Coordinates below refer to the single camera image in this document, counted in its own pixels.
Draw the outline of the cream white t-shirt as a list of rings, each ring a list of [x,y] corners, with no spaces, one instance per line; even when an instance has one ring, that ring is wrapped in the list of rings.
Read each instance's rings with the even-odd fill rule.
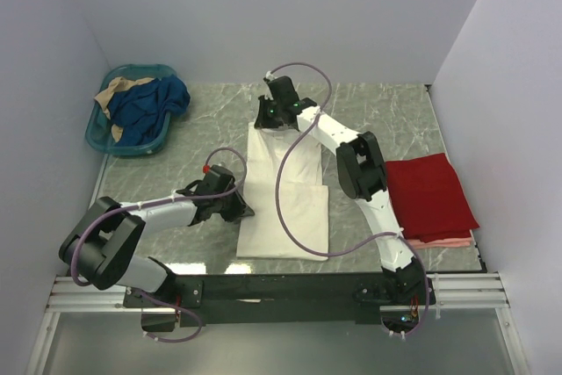
[[[279,164],[299,137],[294,129],[255,129],[248,124],[248,174],[242,196],[255,215],[241,220],[236,256],[324,261],[298,247],[277,216]],[[328,252],[328,187],[323,184],[321,144],[307,136],[292,151],[280,182],[280,206],[293,237],[309,249]]]

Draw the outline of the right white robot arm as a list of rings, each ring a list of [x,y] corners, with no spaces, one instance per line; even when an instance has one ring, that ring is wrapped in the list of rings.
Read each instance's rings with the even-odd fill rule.
[[[428,306],[430,286],[427,271],[416,249],[405,239],[394,214],[387,168],[374,133],[351,130],[326,114],[324,105],[316,104],[309,97],[299,97],[288,76],[274,76],[270,72],[264,81],[271,97],[258,98],[260,105],[255,127],[290,127],[299,133],[281,159],[274,189],[277,217],[285,234],[297,247],[319,257],[345,256],[376,242],[388,299],[404,304],[417,297]],[[285,165],[293,150],[306,137],[318,141],[335,156],[339,185],[343,193],[359,206],[371,229],[368,238],[342,252],[320,252],[308,248],[291,233],[282,214],[280,187]]]

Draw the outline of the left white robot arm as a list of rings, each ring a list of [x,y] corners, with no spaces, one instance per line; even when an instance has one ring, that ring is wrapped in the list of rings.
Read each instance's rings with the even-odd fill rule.
[[[86,285],[103,291],[115,285],[144,291],[155,306],[177,295],[177,274],[153,257],[135,255],[143,234],[191,227],[218,214],[234,223],[254,210],[237,189],[234,174],[219,165],[165,198],[143,203],[97,199],[67,236],[58,256]]]

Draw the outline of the blue t-shirt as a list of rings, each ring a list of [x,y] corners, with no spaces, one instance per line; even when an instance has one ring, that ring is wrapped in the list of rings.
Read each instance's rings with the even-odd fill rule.
[[[120,148],[132,148],[155,141],[166,117],[181,116],[191,96],[178,77],[141,78],[135,81],[118,77],[108,88],[104,112],[112,123],[112,136]]]

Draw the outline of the black base beam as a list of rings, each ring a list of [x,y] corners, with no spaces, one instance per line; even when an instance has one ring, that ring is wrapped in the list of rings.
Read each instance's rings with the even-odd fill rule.
[[[384,272],[181,275],[166,303],[183,306],[205,325],[353,321],[379,324],[383,306],[436,303],[433,285]]]

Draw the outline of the tan t-shirt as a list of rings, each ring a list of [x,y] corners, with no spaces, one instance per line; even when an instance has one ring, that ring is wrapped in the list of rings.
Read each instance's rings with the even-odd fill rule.
[[[145,77],[129,80],[115,77],[95,101],[112,124],[112,137],[121,147],[139,146],[155,122],[157,81]]]

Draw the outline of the folded red t-shirt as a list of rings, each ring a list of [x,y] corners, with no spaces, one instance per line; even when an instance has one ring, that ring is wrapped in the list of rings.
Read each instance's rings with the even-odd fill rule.
[[[446,154],[385,165],[393,210],[406,239],[465,238],[479,227]]]

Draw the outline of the folded pink t-shirt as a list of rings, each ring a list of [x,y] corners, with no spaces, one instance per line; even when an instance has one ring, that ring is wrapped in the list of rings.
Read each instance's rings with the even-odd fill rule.
[[[463,248],[472,245],[472,237],[465,238],[448,238],[442,240],[435,240],[432,242],[422,242],[417,239],[408,241],[416,249],[429,249],[429,248]]]

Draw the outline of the aluminium rail frame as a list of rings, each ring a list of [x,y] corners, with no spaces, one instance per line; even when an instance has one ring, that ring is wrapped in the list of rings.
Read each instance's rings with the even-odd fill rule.
[[[331,257],[326,261],[296,258],[253,258],[235,254],[236,241],[229,238],[223,245],[201,249],[185,262],[171,262],[168,266],[183,278],[198,281],[194,294],[206,297],[210,283],[218,277],[229,281],[253,277],[261,283],[277,282],[284,276],[301,275],[307,282],[324,279],[334,274],[363,274],[368,278],[382,273],[380,254],[369,243],[349,254]],[[508,347],[508,357],[515,371],[526,368],[522,346],[515,326],[511,322],[508,296],[496,272],[486,269],[478,245],[470,240],[459,248],[436,247],[419,250],[426,267],[435,304],[431,309],[442,314],[448,309],[493,309],[498,315],[501,335]],[[41,374],[47,365],[54,335],[61,316],[69,313],[117,313],[132,312],[132,301],[127,297],[128,288],[115,285],[104,291],[94,286],[76,285],[69,276],[57,277],[49,294],[47,307],[35,342],[27,373]]]

